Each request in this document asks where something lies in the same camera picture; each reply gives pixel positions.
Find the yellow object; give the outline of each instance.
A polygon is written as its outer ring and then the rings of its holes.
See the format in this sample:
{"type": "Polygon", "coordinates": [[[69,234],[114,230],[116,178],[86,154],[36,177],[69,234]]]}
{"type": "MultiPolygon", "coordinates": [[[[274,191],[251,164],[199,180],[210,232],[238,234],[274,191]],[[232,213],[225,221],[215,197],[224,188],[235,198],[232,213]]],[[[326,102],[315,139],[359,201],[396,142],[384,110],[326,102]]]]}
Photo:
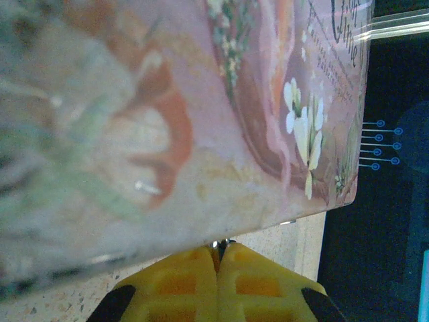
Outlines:
{"type": "Polygon", "coordinates": [[[232,243],[175,254],[122,280],[135,293],[121,322],[317,322],[301,293],[320,284],[232,243]]]}

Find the dark background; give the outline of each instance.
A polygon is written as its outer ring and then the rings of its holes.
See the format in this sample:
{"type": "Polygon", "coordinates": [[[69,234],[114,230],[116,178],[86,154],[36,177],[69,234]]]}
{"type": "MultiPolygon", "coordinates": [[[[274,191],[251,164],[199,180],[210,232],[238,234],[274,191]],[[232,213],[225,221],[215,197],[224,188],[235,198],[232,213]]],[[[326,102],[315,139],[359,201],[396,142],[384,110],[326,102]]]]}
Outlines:
{"type": "MultiPolygon", "coordinates": [[[[374,14],[427,7],[427,1],[376,1],[374,14]]],[[[385,128],[394,129],[404,112],[424,101],[429,101],[429,34],[373,40],[364,121],[383,119],[385,128]]],[[[384,143],[400,140],[386,135],[384,143]]],[[[401,158],[384,149],[383,157],[394,156],[401,158]]],[[[418,297],[404,301],[391,293],[405,270],[415,174],[403,160],[398,166],[382,162],[379,171],[360,168],[355,202],[327,213],[319,282],[350,321],[417,321],[418,297]]],[[[429,227],[429,196],[424,199],[429,227]]],[[[422,253],[429,244],[418,247],[422,253]]]]}

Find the speckled countertop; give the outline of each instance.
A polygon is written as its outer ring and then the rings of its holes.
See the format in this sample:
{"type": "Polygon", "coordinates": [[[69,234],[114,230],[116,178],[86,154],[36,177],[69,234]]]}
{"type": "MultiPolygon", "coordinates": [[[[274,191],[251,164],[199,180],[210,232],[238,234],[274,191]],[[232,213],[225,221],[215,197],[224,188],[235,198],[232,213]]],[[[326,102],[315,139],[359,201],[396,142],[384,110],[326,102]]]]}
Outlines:
{"type": "MultiPolygon", "coordinates": [[[[238,242],[295,272],[317,279],[325,214],[241,235],[238,242]]],[[[0,304],[0,321],[83,322],[119,280],[156,260],[0,304]]]]}

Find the granite countertop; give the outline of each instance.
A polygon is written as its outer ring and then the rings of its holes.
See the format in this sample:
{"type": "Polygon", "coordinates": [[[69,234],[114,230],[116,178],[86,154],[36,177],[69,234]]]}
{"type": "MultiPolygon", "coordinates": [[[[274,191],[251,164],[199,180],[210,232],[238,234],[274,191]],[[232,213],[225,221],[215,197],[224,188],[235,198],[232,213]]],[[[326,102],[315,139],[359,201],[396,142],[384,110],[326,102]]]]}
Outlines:
{"type": "MultiPolygon", "coordinates": [[[[317,279],[325,213],[240,235],[238,242],[278,264],[317,279]]],[[[152,260],[90,280],[58,286],[15,302],[0,304],[0,320],[8,322],[83,322],[101,299],[123,278],[153,264],[152,260]]]]}

